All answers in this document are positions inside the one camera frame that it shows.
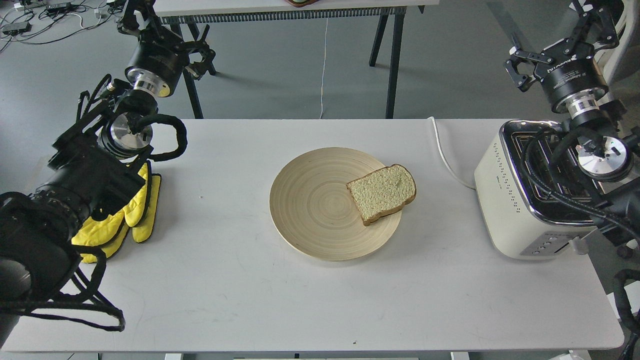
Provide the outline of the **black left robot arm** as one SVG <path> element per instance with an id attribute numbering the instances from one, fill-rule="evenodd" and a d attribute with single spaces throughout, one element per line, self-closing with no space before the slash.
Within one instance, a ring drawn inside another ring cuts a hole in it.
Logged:
<path id="1" fill-rule="evenodd" d="M 118 30 L 137 39 L 125 80 L 106 75 L 94 92 L 78 99 L 73 125 L 54 142 L 48 161 L 52 177 L 30 194 L 1 195 L 1 340 L 21 317 L 64 321 L 46 310 L 99 312 L 114 326 L 71 317 L 71 322 L 121 332 L 123 312 L 99 291 L 105 252 L 96 245 L 73 244 L 87 220 L 105 220 L 125 207 L 146 180 L 148 162 L 180 157 L 187 148 L 186 126 L 160 114 L 158 98 L 171 96 L 182 76 L 215 75 L 215 51 L 202 31 L 189 24 L 185 41 L 179 24 L 169 27 L 153 0 L 127 0 Z"/>

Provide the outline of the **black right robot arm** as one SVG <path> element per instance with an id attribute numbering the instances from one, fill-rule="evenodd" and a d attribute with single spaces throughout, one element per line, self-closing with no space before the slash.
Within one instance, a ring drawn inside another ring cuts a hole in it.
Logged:
<path id="1" fill-rule="evenodd" d="M 639 34 L 637 0 L 573 1 L 571 33 L 539 51 L 517 32 L 504 66 L 519 91 L 541 84 L 564 121 L 510 120 L 475 171 L 483 210 L 513 204 L 507 222 L 485 214 L 496 249 L 550 260 L 592 233 L 618 252 L 639 240 L 639 128 L 620 130 L 626 107 L 609 83 Z"/>

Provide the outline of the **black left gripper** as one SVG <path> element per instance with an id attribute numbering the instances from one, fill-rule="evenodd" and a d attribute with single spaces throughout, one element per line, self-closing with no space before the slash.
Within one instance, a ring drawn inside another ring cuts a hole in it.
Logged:
<path id="1" fill-rule="evenodd" d="M 205 25 L 201 37 L 183 43 L 183 39 L 170 29 L 158 29 L 162 21 L 154 11 L 155 0 L 126 0 L 122 16 L 117 20 L 120 34 L 138 37 L 138 44 L 125 68 L 130 84 L 137 80 L 138 73 L 151 73 L 161 80 L 157 96 L 166 98 L 173 95 L 183 73 L 183 68 L 193 79 L 201 79 L 206 73 L 215 76 L 213 64 L 217 53 L 207 43 L 210 25 Z M 141 30 L 137 14 L 144 20 Z M 183 43 L 183 50 L 176 46 Z M 200 61 L 188 64 L 191 54 L 198 53 Z"/>

